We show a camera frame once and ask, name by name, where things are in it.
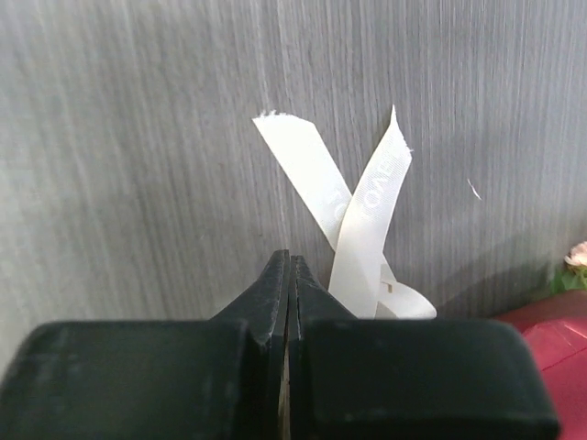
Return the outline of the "pink fake flower bouquet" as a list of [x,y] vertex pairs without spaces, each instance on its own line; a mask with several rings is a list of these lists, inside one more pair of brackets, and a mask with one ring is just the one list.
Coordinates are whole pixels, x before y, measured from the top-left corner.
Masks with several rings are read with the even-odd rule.
[[564,257],[563,265],[555,270],[550,282],[553,294],[586,290],[587,243],[574,246]]

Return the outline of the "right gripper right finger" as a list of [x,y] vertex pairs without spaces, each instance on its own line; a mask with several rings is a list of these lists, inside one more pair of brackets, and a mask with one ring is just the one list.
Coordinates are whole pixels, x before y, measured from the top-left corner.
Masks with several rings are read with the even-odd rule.
[[354,317],[291,261],[294,439],[555,439],[560,423],[520,333],[494,320]]

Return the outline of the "cream ribbon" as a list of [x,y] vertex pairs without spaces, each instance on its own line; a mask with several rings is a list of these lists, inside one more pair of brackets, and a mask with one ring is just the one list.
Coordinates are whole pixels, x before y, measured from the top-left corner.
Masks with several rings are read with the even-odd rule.
[[328,292],[359,318],[436,318],[435,306],[398,281],[383,255],[412,162],[396,116],[355,189],[346,184],[313,123],[275,112],[253,123],[335,252]]

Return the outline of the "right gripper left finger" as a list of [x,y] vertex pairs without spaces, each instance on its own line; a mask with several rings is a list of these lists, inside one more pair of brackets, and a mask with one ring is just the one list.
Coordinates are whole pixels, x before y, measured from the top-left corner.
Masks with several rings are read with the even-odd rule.
[[207,320],[54,321],[1,380],[4,439],[276,439],[290,256]]

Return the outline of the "red wrapping paper sheet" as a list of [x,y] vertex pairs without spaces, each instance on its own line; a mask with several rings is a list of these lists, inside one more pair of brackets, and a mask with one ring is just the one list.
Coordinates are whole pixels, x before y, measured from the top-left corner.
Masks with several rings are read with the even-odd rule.
[[564,293],[496,317],[526,340],[561,424],[561,439],[586,439],[586,292]]

